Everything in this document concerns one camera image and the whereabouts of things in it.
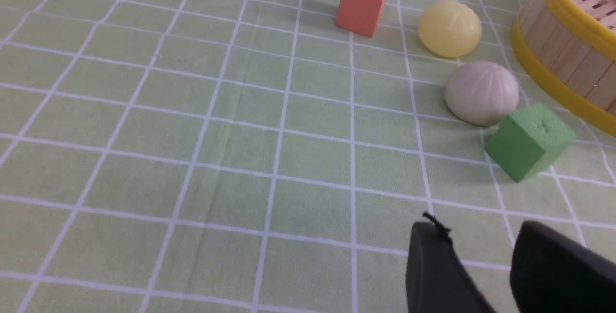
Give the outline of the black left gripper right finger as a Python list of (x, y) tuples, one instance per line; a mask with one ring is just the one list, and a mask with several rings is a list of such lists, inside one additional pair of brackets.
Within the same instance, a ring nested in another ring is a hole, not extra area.
[(615, 264), (538, 221), (515, 241), (510, 285), (522, 313), (613, 313)]

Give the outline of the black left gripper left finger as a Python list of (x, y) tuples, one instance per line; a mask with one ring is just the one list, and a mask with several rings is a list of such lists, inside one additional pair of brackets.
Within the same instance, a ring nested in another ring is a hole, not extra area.
[(451, 229), (423, 212), (410, 233), (406, 269), (410, 313), (494, 313), (456, 255)]

